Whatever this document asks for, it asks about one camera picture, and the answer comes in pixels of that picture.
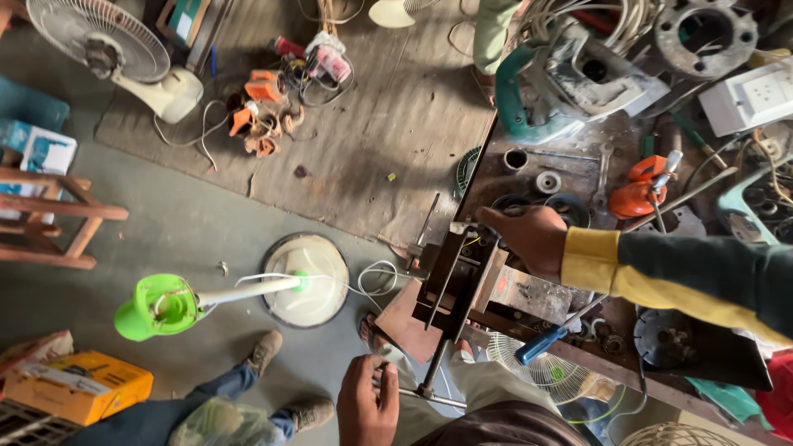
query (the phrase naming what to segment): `power strip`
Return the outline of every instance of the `power strip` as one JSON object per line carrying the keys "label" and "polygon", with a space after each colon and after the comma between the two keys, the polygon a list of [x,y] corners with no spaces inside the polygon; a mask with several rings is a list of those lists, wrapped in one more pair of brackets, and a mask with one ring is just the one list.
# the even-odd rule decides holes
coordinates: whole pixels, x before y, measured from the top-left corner
{"label": "power strip", "polygon": [[793,114],[793,57],[721,81],[699,95],[716,136]]}

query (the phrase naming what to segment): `yellow cardboard box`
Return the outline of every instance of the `yellow cardboard box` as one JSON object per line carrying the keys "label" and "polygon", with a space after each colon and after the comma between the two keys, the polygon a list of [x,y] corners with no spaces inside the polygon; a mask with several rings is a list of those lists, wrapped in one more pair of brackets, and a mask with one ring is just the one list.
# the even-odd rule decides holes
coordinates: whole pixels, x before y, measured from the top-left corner
{"label": "yellow cardboard box", "polygon": [[154,376],[99,352],[66,356],[46,365],[26,363],[6,380],[8,399],[88,426],[144,401]]}

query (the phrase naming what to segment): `plastic bag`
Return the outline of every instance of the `plastic bag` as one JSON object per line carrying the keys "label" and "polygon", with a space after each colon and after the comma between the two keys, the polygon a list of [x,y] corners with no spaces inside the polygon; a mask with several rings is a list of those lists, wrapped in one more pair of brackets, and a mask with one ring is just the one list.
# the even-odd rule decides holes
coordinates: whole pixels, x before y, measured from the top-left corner
{"label": "plastic bag", "polygon": [[171,433],[168,446],[280,446],[285,441],[264,409],[220,396],[191,413]]}

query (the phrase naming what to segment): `blue screwdriver handle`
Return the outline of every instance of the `blue screwdriver handle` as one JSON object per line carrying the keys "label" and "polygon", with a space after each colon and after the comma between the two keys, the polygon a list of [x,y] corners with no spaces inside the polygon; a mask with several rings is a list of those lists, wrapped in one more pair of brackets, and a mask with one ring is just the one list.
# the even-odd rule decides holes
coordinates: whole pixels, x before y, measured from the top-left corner
{"label": "blue screwdriver handle", "polygon": [[551,325],[546,331],[540,333],[534,339],[526,342],[515,352],[515,358],[521,365],[526,365],[534,360],[540,353],[547,350],[555,340],[567,335],[567,329],[559,325]]}

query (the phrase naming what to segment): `human arm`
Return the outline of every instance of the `human arm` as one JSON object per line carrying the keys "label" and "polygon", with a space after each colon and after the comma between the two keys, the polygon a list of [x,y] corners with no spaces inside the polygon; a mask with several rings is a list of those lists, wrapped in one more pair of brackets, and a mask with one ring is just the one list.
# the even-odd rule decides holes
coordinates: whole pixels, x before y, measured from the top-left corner
{"label": "human arm", "polygon": [[[380,377],[380,396],[372,378]],[[397,431],[397,367],[380,355],[357,356],[347,368],[337,405],[339,443],[344,446],[389,446]]]}
{"label": "human arm", "polygon": [[533,275],[650,308],[677,308],[716,325],[789,344],[793,248],[727,237],[674,237],[563,228],[545,206],[510,218],[480,208]]}

